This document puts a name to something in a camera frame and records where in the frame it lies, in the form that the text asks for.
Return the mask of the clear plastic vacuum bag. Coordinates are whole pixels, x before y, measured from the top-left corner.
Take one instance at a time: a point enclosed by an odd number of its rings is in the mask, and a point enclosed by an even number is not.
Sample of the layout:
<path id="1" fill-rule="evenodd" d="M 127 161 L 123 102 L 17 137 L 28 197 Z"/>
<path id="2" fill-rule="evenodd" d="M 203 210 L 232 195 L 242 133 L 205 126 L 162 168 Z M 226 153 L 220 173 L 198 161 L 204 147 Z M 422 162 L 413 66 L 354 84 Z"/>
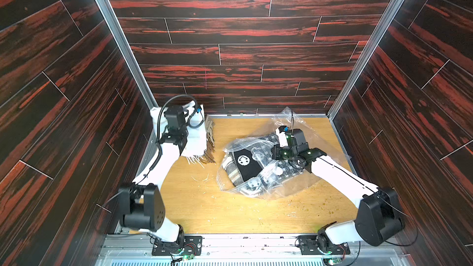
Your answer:
<path id="1" fill-rule="evenodd" d="M 262 171 L 256 177 L 235 187 L 221 164 L 216 180 L 223 192 L 239 194 L 248 198 L 275 200 L 294 195 L 319 181 L 319 177 L 307 172 L 302 167 L 297 167 L 287 160 L 272 159 L 272 147 L 278 143 L 275 131 L 280 126 L 301 129 L 311 149 L 323 150 L 338 164 L 345 159 L 342 152 L 322 139 L 315 129 L 311 128 L 292 109 L 285 108 L 259 129 L 246 136 L 240 136 L 225 146 L 223 160 L 232 151 L 248 149 L 253 154 L 253 158 L 261 164 Z"/>

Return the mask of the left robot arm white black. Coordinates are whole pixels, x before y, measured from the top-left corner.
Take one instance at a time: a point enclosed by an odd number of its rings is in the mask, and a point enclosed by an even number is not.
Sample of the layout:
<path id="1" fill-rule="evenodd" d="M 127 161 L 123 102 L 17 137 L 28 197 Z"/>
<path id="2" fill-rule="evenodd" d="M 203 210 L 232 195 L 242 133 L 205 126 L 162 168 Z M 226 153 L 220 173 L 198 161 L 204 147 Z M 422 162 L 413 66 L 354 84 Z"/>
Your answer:
<path id="1" fill-rule="evenodd" d="M 184 248 L 184 230 L 166 217 L 166 209 L 160 190 L 172 165 L 181 156 L 187 144 L 188 111 L 173 105 L 162 109 L 160 116 L 166 118 L 168 128 L 156 139 L 157 154 L 151 159 L 143 174 L 133 182 L 123 184 L 118 194 L 118 215 L 122 227 L 143 230 L 159 247 L 170 251 Z"/>

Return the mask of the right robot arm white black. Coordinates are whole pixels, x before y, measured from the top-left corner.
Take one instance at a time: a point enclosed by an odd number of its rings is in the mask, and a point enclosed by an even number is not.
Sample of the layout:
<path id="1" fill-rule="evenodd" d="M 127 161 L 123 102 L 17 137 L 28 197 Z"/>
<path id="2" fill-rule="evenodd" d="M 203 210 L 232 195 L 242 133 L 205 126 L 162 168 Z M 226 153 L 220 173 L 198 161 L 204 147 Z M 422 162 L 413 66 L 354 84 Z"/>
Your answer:
<path id="1" fill-rule="evenodd" d="M 331 184 L 358 209 L 357 217 L 325 225 L 317 233 L 317 247 L 329 252 L 333 246 L 365 241 L 379 246 L 405 228 L 399 196 L 392 188 L 379 188 L 342 166 L 318 148 L 311 149 L 300 129 L 276 130 L 278 143 L 272 150 L 276 160 L 287 160 Z"/>

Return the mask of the brown striped fringed scarf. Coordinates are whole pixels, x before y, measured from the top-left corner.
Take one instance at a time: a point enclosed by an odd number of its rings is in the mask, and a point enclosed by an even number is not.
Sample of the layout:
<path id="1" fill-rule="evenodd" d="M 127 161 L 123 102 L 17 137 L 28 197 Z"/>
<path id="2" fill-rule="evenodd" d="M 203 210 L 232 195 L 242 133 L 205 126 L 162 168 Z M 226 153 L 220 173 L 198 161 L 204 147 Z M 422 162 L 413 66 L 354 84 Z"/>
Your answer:
<path id="1" fill-rule="evenodd" d="M 203 155 L 204 163 L 215 163 L 214 159 L 214 150 L 215 150 L 215 141 L 214 141 L 214 121 L 209 117 L 205 116 L 205 130 L 206 130 L 206 150 Z"/>

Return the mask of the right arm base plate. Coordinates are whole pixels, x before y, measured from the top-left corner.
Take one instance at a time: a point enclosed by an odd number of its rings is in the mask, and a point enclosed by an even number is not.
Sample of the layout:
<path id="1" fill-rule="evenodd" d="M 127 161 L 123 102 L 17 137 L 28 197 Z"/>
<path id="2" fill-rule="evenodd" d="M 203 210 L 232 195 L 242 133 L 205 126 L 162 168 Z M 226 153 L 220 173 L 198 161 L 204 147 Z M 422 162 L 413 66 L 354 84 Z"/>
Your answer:
<path id="1" fill-rule="evenodd" d="M 294 242 L 302 255 L 339 255 L 346 256 L 351 253 L 347 244 L 334 245 L 325 236 L 319 235 L 299 235 Z"/>

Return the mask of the white fringed scarf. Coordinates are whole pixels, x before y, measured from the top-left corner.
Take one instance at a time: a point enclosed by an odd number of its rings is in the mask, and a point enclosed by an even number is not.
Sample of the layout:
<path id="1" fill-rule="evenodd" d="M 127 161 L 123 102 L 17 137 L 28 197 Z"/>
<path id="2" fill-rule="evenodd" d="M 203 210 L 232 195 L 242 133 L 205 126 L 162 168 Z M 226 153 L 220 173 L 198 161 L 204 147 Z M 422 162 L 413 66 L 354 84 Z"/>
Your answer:
<path id="1" fill-rule="evenodd" d="M 188 130 L 188 137 L 187 137 L 187 144 L 182 153 L 179 153 L 179 149 L 177 146 L 177 152 L 179 156 L 183 156 L 187 158 L 188 162 L 190 163 L 198 163 L 203 164 L 203 155 L 206 150 L 206 130 L 205 130 L 205 114 L 204 109 L 202 107 L 202 111 L 197 113 L 194 117 L 190 118 L 191 113 L 194 110 L 194 105 L 198 104 L 195 100 L 185 104 L 180 105 L 183 106 L 184 111 L 186 112 L 186 122 L 187 122 L 187 130 Z M 164 150 L 165 147 L 170 145 L 170 143 L 159 144 L 159 139 L 161 135 L 165 131 L 165 127 L 167 126 L 166 118 L 164 117 L 164 112 L 170 106 L 176 105 L 169 101 L 164 107 L 153 107 L 150 110 L 150 115 L 153 121 L 153 131 L 156 137 L 156 144 L 158 145 L 159 151 Z"/>

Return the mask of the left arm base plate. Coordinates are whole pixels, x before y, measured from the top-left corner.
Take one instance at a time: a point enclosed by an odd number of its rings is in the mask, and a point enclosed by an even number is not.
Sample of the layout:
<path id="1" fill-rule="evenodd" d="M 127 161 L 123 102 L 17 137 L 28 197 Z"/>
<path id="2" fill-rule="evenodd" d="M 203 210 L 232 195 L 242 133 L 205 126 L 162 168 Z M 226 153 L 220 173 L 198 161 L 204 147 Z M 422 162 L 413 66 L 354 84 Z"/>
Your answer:
<path id="1" fill-rule="evenodd" d="M 156 240 L 153 244 L 152 256 L 200 256 L 202 247 L 203 237 L 198 235 L 184 235 L 173 243 Z"/>

